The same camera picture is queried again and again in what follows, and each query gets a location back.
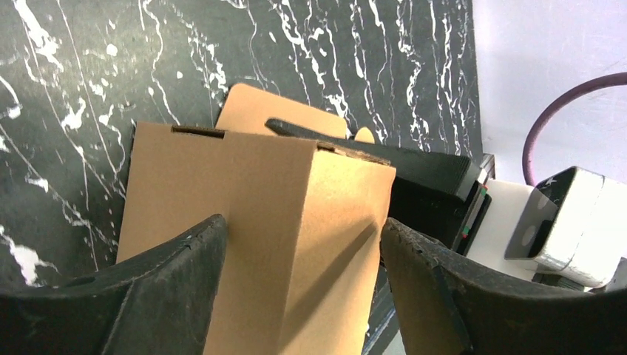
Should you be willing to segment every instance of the cardboard edge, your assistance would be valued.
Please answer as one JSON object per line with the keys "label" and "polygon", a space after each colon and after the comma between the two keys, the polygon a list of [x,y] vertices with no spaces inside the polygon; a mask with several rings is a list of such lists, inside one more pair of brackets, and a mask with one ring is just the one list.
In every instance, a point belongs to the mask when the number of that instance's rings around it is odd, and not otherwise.
{"label": "cardboard edge", "polygon": [[294,279],[294,269],[295,269],[295,265],[296,265],[296,248],[298,246],[298,240],[301,237],[302,234],[302,227],[303,227],[303,217],[305,215],[305,204],[307,202],[307,193],[309,192],[309,183],[311,181],[311,170],[314,166],[314,158],[316,156],[316,149],[311,149],[310,150],[310,155],[309,155],[309,162],[307,164],[307,177],[305,179],[305,181],[303,182],[303,186],[304,191],[303,191],[303,196],[302,196],[302,202],[300,203],[300,207],[299,207],[299,216],[298,216],[298,221],[294,221],[295,225],[296,225],[296,239],[294,244],[291,247],[291,259],[290,259],[290,266],[289,266],[289,272],[288,272],[288,282],[287,282],[287,289],[284,292],[284,295],[281,299],[281,304],[282,304],[282,310],[281,310],[281,326],[280,326],[280,331],[279,331],[279,336],[276,338],[276,344],[275,344],[275,348],[279,349],[281,347],[281,341],[282,341],[282,334],[283,334],[283,327],[285,326],[285,318],[287,317],[287,312],[288,312],[288,301],[289,301],[289,297],[290,297],[290,293],[291,293],[291,288],[289,287],[292,283],[292,280]]}
{"label": "cardboard edge", "polygon": [[360,150],[344,148],[343,146],[337,146],[337,145],[335,145],[333,143],[329,143],[327,141],[316,141],[316,144],[318,146],[318,150],[324,150],[324,151],[327,151],[327,152],[332,152],[334,154],[342,155],[342,156],[345,156],[347,158],[365,160],[365,161],[368,161],[370,163],[376,163],[376,164],[379,164],[379,165],[384,165],[384,166],[389,166],[390,165],[390,161],[389,160],[385,160],[385,159],[376,157],[374,155],[370,155],[370,154],[368,154],[366,152],[362,152]]}
{"label": "cardboard edge", "polygon": [[203,137],[224,138],[226,133],[223,129],[209,128],[209,127],[196,127],[196,126],[181,126],[174,125],[170,128],[171,133],[183,133],[188,135],[202,135]]}

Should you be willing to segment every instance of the black marble surface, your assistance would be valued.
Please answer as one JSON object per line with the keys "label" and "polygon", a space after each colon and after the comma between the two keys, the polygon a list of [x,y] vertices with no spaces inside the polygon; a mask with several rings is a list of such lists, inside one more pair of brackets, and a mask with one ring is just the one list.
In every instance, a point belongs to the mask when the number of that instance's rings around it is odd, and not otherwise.
{"label": "black marble surface", "polygon": [[246,82],[472,155],[470,0],[7,0],[0,4],[0,287],[115,261],[134,123],[215,123]]}

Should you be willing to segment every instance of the cardboard box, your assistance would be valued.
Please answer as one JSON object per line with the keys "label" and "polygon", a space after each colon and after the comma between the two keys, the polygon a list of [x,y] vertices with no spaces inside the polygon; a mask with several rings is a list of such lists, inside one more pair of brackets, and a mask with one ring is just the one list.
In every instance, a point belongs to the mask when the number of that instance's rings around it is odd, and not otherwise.
{"label": "cardboard box", "polygon": [[394,176],[327,143],[140,122],[118,262],[220,213],[205,354],[360,354]]}

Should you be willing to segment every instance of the cardboard flap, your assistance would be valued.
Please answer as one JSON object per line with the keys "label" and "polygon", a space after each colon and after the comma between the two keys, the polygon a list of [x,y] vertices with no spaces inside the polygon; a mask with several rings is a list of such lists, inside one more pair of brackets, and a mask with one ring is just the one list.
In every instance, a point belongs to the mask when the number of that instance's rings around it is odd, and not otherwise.
{"label": "cardboard flap", "polygon": [[360,353],[395,176],[390,166],[314,155],[280,354]]}
{"label": "cardboard flap", "polygon": [[[346,138],[348,129],[344,118],[247,84],[235,84],[228,91],[216,128],[275,135],[265,126],[270,117],[281,117],[282,120],[337,138]],[[359,137],[362,141],[374,143],[371,132],[361,132]]]}

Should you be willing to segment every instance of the white wall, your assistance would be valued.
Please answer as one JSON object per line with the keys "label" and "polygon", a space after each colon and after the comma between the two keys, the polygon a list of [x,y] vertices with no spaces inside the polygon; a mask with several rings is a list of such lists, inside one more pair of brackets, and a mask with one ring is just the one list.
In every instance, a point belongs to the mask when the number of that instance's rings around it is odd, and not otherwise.
{"label": "white wall", "polygon": [[[484,151],[497,178],[523,182],[524,140],[559,95],[627,71],[625,0],[473,0]],[[577,165],[627,183],[627,87],[564,108],[543,130],[535,176]]]}

